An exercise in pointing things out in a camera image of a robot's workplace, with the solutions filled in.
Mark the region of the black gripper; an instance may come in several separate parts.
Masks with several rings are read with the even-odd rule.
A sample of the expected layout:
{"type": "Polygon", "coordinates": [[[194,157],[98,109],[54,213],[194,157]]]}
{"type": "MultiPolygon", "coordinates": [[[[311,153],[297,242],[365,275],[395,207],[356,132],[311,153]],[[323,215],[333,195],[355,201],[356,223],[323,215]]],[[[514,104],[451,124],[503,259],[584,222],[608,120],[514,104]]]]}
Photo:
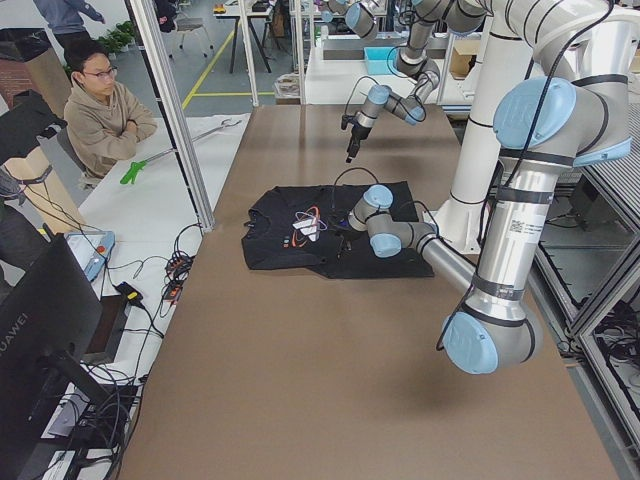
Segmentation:
{"type": "Polygon", "coordinates": [[[369,128],[354,123],[351,129],[351,138],[347,148],[346,162],[351,163],[360,151],[360,143],[366,140],[369,135],[369,128]]]}
{"type": "Polygon", "coordinates": [[[332,229],[345,245],[351,245],[356,240],[356,230],[346,219],[338,219],[332,223],[332,229]]]}

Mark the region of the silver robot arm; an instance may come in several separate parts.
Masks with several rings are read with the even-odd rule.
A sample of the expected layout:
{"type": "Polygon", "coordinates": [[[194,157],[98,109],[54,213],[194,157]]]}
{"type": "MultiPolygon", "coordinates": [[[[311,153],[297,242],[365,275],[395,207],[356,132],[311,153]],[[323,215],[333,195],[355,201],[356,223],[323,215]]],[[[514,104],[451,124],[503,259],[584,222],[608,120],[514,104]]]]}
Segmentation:
{"type": "Polygon", "coordinates": [[[415,1],[395,66],[413,83],[400,97],[376,85],[342,125],[350,155],[382,111],[414,124],[439,81],[427,53],[434,25],[459,35],[491,20],[448,200],[436,217],[396,221],[391,191],[370,187],[348,214],[374,253],[414,249],[459,286],[438,347],[461,370],[490,374],[535,356],[542,328],[523,296],[559,176],[631,149],[628,72],[639,14],[612,1],[415,1]]]}
{"type": "Polygon", "coordinates": [[[394,70],[413,82],[406,97],[388,85],[374,84],[354,114],[343,114],[341,128],[350,129],[347,162],[358,154],[360,143],[367,139],[379,114],[386,110],[410,125],[426,118],[426,100],[440,83],[440,70],[429,57],[427,44],[437,21],[442,20],[458,35],[474,32],[483,22],[487,10],[473,1],[413,1],[408,40],[399,47],[394,70]]]}

